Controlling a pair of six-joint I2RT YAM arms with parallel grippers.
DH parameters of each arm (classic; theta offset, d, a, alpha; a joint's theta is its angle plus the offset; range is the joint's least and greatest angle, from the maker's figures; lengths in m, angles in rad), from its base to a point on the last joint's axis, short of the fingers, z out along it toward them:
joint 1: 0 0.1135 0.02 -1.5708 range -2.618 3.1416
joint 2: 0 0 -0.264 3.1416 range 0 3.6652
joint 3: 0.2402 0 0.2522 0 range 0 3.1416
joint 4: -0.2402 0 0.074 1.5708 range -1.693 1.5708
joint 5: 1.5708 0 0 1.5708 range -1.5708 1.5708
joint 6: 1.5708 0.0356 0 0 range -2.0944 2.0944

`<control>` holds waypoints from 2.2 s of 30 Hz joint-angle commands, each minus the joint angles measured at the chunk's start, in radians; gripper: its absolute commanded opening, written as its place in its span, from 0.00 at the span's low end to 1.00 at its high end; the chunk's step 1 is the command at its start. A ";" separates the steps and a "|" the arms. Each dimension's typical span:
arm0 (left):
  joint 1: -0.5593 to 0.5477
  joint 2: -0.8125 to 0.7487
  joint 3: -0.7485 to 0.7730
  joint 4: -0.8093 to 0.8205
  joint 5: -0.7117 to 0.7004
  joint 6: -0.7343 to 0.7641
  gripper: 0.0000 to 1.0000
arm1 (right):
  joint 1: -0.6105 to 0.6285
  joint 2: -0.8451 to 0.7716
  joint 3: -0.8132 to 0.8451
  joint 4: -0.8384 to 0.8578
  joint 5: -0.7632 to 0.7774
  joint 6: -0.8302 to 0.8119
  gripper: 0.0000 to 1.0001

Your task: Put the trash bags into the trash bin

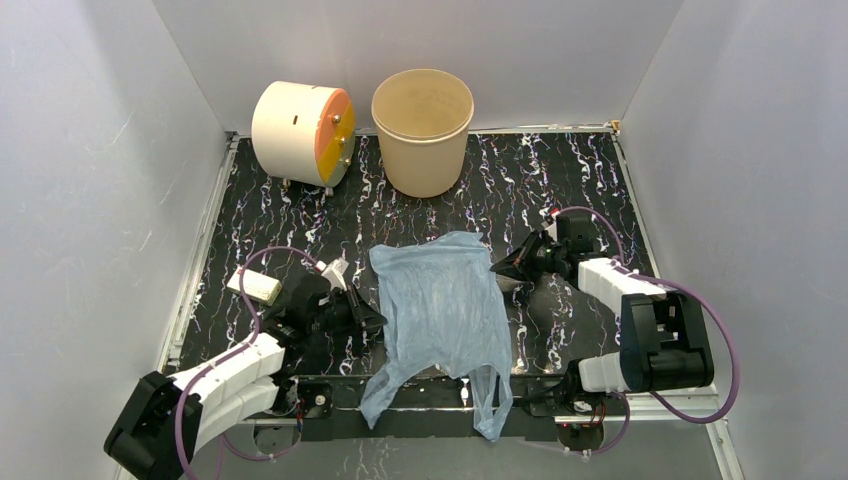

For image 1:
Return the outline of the translucent blue plastic trash bag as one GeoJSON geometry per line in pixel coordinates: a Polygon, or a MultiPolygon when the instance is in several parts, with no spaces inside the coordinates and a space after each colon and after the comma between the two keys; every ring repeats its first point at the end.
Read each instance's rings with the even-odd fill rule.
{"type": "Polygon", "coordinates": [[[437,366],[452,379],[468,378],[474,429],[498,441],[513,405],[512,337],[481,233],[453,231],[421,245],[377,245],[369,260],[387,321],[387,360],[361,399],[368,427],[376,426],[405,382],[437,366]]]}

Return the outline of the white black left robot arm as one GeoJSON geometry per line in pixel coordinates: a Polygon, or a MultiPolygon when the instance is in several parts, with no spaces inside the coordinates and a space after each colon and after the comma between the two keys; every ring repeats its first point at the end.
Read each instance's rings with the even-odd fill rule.
{"type": "Polygon", "coordinates": [[[134,388],[104,442],[107,456],[137,479],[178,479],[196,451],[263,412],[297,420],[329,414],[332,387],[302,383],[285,356],[319,354],[319,340],[380,329],[384,317],[335,274],[308,274],[260,315],[260,333],[186,371],[153,371],[134,388]]]}

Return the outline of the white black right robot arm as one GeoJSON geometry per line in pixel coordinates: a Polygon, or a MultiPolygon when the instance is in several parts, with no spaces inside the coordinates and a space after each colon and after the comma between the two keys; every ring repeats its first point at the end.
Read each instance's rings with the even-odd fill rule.
{"type": "Polygon", "coordinates": [[[379,245],[370,263],[386,318],[387,359],[368,381],[360,410],[374,424],[402,385],[437,367],[469,380],[477,413],[487,423],[508,408],[548,404],[590,413],[614,393],[700,388],[714,376],[700,304],[676,287],[627,269],[602,252],[602,216],[587,207],[554,211],[500,261],[477,234],[451,232],[429,243],[379,245]],[[555,275],[607,307],[620,323],[616,352],[570,362],[550,386],[515,396],[511,343],[502,294],[555,275]]]}

